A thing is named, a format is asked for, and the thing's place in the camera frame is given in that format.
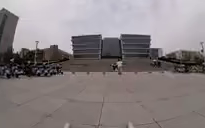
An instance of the pedestrian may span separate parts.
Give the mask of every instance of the pedestrian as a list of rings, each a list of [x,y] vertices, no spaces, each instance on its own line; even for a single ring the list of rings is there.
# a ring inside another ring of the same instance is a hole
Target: pedestrian
[[[118,61],[116,62],[117,68],[118,68],[118,74],[121,75],[122,74],[122,65],[123,62],[122,60],[119,58]]]

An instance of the skyscraper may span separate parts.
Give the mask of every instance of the skyscraper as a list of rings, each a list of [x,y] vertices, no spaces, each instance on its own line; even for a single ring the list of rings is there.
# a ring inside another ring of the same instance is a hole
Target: skyscraper
[[[18,19],[8,10],[0,10],[0,54],[12,50]]]

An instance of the paved plaza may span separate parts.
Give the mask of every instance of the paved plaza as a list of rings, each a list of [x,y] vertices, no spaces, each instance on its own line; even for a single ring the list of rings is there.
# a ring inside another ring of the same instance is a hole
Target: paved plaza
[[[66,73],[0,79],[0,128],[205,128],[205,75]]]

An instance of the pavement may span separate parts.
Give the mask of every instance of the pavement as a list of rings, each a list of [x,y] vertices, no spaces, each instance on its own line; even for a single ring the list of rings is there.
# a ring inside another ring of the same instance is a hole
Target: pavement
[[[0,128],[205,128],[205,75],[65,73],[0,79]]]

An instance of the gray building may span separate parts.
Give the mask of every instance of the gray building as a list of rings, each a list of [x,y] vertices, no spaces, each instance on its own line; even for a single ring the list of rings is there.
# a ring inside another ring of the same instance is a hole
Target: gray building
[[[149,35],[122,34],[120,39],[73,36],[73,55],[75,59],[149,57],[150,41]]]
[[[73,56],[78,59],[101,58],[101,35],[73,36]]]
[[[150,57],[153,59],[159,58],[163,56],[162,48],[150,48]]]
[[[150,54],[150,36],[122,34],[122,58],[128,57],[149,57]]]
[[[18,19],[8,10],[0,10],[0,54],[12,50]]]
[[[102,43],[102,58],[121,58],[121,42],[119,38],[104,38]]]

